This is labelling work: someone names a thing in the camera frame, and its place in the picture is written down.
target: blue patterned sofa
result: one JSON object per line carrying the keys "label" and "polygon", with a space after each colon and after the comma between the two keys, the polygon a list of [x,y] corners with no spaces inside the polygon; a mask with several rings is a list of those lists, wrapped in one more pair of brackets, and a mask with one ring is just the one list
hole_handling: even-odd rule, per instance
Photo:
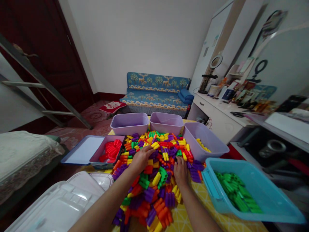
{"label": "blue patterned sofa", "polygon": [[162,112],[185,117],[188,105],[177,94],[181,89],[188,89],[189,78],[161,76],[146,73],[127,73],[128,88],[126,96],[120,99],[127,104],[124,113]]}

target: metal ladder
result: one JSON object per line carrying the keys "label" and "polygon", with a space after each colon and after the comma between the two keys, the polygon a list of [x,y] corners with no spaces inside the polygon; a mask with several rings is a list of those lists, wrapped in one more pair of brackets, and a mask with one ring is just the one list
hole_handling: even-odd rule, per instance
{"label": "metal ladder", "polygon": [[[18,52],[10,42],[0,33],[0,46],[13,57],[31,76],[33,76],[39,83],[32,82],[13,82],[7,80],[4,76],[0,75],[0,82],[9,87],[13,92],[18,94],[28,103],[30,103],[37,110],[41,111],[46,117],[55,122],[58,126],[64,127],[65,124],[59,121],[52,114],[76,116],[88,129],[92,130],[93,127],[89,122],[84,119],[80,113],[32,66],[30,61],[25,58],[20,52]],[[30,98],[27,94],[21,91],[17,86],[35,87],[35,88],[46,88],[58,101],[61,102],[70,112],[64,111],[50,111],[44,109],[40,104]]]}

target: blue pillow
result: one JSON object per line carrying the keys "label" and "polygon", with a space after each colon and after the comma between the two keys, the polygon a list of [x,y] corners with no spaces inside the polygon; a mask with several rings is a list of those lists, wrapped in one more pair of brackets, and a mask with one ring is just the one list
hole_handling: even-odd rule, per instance
{"label": "blue pillow", "polygon": [[185,104],[188,104],[188,105],[191,105],[193,103],[193,101],[191,100],[185,100],[185,98],[183,97],[183,95],[181,94],[181,92],[179,92],[177,94],[177,96],[180,98],[180,100],[185,103]]}
{"label": "blue pillow", "polygon": [[180,90],[180,92],[181,92],[182,96],[185,98],[185,100],[193,101],[194,96],[191,95],[191,93],[188,90],[182,89],[182,90]]}

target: pile of building blocks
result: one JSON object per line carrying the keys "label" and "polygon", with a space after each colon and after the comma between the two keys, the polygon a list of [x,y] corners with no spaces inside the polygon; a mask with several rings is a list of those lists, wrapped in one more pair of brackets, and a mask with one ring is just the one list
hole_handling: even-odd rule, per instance
{"label": "pile of building blocks", "polygon": [[148,166],[132,184],[113,224],[120,226],[120,231],[128,231],[133,216],[149,231],[159,232],[173,222],[171,209],[182,199],[173,173],[176,156],[184,158],[192,180],[198,183],[202,181],[201,171],[205,164],[194,160],[189,144],[181,135],[149,131],[142,136],[128,135],[126,142],[125,152],[113,168],[115,181],[142,147],[151,145],[155,152],[150,155]]}
{"label": "pile of building blocks", "polygon": [[106,143],[105,144],[105,154],[100,156],[99,161],[101,163],[104,163],[104,162],[114,163],[116,161],[121,145],[122,145],[122,142],[120,140],[115,140],[114,142]]}
{"label": "pile of building blocks", "polygon": [[261,208],[245,189],[244,182],[234,173],[215,172],[223,190],[232,205],[241,212],[263,213]]}
{"label": "pile of building blocks", "polygon": [[211,153],[211,151],[202,144],[201,140],[199,138],[196,139],[196,141],[199,143],[199,145],[207,152]]}

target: desk drawer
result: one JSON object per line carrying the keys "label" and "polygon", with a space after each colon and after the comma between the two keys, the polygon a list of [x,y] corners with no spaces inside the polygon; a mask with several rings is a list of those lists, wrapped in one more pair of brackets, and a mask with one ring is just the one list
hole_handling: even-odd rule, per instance
{"label": "desk drawer", "polygon": [[193,102],[208,116],[211,117],[215,107],[209,104],[207,101],[196,95]]}

